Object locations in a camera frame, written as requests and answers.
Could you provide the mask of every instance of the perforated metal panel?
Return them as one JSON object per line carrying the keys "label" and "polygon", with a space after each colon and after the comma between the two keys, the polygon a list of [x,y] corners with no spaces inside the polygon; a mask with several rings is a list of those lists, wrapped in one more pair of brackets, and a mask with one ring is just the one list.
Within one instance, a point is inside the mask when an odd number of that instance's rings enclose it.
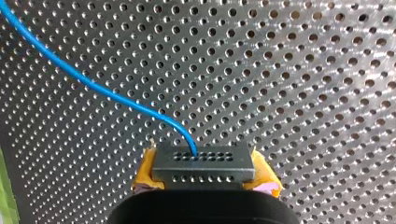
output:
{"label": "perforated metal panel", "polygon": [[[182,122],[198,145],[247,141],[302,223],[395,223],[394,1],[10,1],[97,82]],[[104,223],[158,120],[87,90],[0,19],[0,143],[21,223]]]}

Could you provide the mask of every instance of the black plastic object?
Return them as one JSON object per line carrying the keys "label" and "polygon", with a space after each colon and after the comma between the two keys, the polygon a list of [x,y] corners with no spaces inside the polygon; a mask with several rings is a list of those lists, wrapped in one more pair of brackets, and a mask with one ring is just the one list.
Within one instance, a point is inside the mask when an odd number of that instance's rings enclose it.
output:
{"label": "black plastic object", "polygon": [[252,190],[154,190],[125,200],[107,224],[298,224],[278,199]]}

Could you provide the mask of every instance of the hole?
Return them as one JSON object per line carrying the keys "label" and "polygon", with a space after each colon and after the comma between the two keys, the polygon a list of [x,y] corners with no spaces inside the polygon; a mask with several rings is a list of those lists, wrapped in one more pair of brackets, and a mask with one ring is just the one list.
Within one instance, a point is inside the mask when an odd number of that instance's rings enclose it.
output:
{"label": "hole", "polygon": [[355,66],[358,63],[358,59],[356,58],[350,58],[347,63],[351,66]]}
{"label": "hole", "polygon": [[387,40],[384,39],[384,38],[379,38],[379,39],[376,40],[376,44],[379,47],[383,47],[383,46],[385,46],[387,44]]}
{"label": "hole", "polygon": [[329,57],[326,59],[326,62],[327,62],[327,64],[335,63],[335,57],[334,57],[334,56],[329,56]]}
{"label": "hole", "polygon": [[363,42],[363,39],[360,36],[353,38],[353,44],[360,45]]}
{"label": "hole", "polygon": [[329,4],[327,4],[327,7],[329,9],[333,9],[335,7],[335,3],[334,2],[330,2]]}
{"label": "hole", "polygon": [[368,21],[369,20],[369,16],[366,14],[362,14],[359,16],[359,21]]}
{"label": "hole", "polygon": [[277,13],[276,10],[272,10],[272,11],[270,12],[270,17],[271,17],[272,19],[275,19],[277,16],[278,16],[278,13]]}
{"label": "hole", "polygon": [[372,68],[377,68],[380,64],[381,64],[381,62],[379,60],[372,60],[370,63]]}
{"label": "hole", "polygon": [[291,61],[293,59],[293,54],[292,53],[286,53],[285,54],[285,60],[286,61]]}
{"label": "hole", "polygon": [[251,9],[248,12],[248,15],[249,15],[250,18],[255,18],[257,16],[257,10],[256,9]]}
{"label": "hole", "polygon": [[315,57],[312,54],[308,54],[305,56],[305,60],[309,63],[312,63],[314,61]]}
{"label": "hole", "polygon": [[268,39],[274,39],[275,38],[275,33],[274,32],[268,32],[267,33],[267,37],[268,37]]}
{"label": "hole", "polygon": [[215,7],[209,9],[209,14],[211,16],[216,16],[218,14],[218,10]]}
{"label": "hole", "polygon": [[391,16],[385,16],[385,17],[382,19],[382,22],[384,22],[384,23],[386,23],[386,24],[390,24],[392,21],[393,21],[393,17],[391,17]]}
{"label": "hole", "polygon": [[292,19],[294,19],[294,20],[297,20],[297,19],[300,18],[300,12],[299,12],[299,11],[292,11],[292,12],[290,13],[290,17],[291,17]]}
{"label": "hole", "polygon": [[318,21],[318,20],[320,20],[321,18],[322,18],[321,12],[315,12],[315,13],[312,15],[312,19],[314,19],[314,21]]}
{"label": "hole", "polygon": [[295,33],[288,34],[288,40],[295,40],[297,35]]}
{"label": "hole", "polygon": [[336,20],[336,21],[343,21],[345,18],[346,18],[346,16],[345,16],[343,13],[338,13],[338,14],[335,16],[335,20]]}
{"label": "hole", "polygon": [[270,60],[270,59],[272,59],[272,57],[273,57],[273,53],[271,51],[267,51],[264,53],[264,58],[266,60]]}
{"label": "hole", "polygon": [[236,16],[236,10],[235,10],[234,8],[231,8],[231,9],[228,11],[228,15],[230,15],[231,17]]}
{"label": "hole", "polygon": [[318,36],[317,36],[317,35],[310,35],[310,36],[309,36],[309,40],[310,40],[311,42],[315,42],[315,41],[318,40]]}
{"label": "hole", "polygon": [[214,35],[216,35],[216,29],[215,28],[210,28],[208,33],[209,33],[210,36],[214,36]]}
{"label": "hole", "polygon": [[253,38],[254,35],[255,35],[255,33],[254,33],[254,31],[252,31],[252,30],[250,30],[250,31],[247,32],[247,38],[249,38],[249,39]]}

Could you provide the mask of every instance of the pink object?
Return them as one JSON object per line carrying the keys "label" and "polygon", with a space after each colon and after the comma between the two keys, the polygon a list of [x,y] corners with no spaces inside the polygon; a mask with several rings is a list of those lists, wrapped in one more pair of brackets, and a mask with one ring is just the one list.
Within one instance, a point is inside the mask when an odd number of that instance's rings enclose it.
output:
{"label": "pink object", "polygon": [[272,195],[273,189],[280,189],[280,186],[274,182],[261,184],[253,190]]}

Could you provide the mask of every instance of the blue cable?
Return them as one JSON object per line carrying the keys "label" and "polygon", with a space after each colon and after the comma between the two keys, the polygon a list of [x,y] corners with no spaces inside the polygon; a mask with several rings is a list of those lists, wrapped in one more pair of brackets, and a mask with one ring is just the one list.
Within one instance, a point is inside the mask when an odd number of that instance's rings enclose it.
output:
{"label": "blue cable", "polygon": [[197,146],[195,145],[194,139],[192,136],[189,134],[189,132],[177,121],[174,119],[171,119],[170,117],[167,117],[165,115],[159,114],[155,110],[152,110],[144,105],[140,105],[124,96],[118,95],[115,92],[93,82],[87,77],[84,77],[79,71],[76,70],[73,66],[68,64],[67,62],[63,61],[59,57],[57,57],[54,53],[52,53],[49,49],[46,49],[46,47],[38,41],[26,27],[20,21],[14,14],[12,14],[11,10],[9,9],[7,3],[5,0],[0,0],[0,11],[3,13],[3,15],[6,17],[8,22],[18,31],[18,33],[23,36],[30,44],[35,46],[35,48],[41,52],[46,58],[51,60],[53,63],[55,63],[57,66],[62,68],[69,76],[79,80],[81,83],[85,84],[89,88],[98,91],[102,93],[103,95],[110,97],[111,99],[118,101],[124,105],[128,105],[129,107],[138,110],[142,113],[145,113],[147,115],[150,115],[154,117],[155,119],[161,119],[168,123],[170,126],[175,128],[179,133],[181,133],[184,138],[186,139],[187,143],[189,144],[191,154],[193,156],[197,156]]}

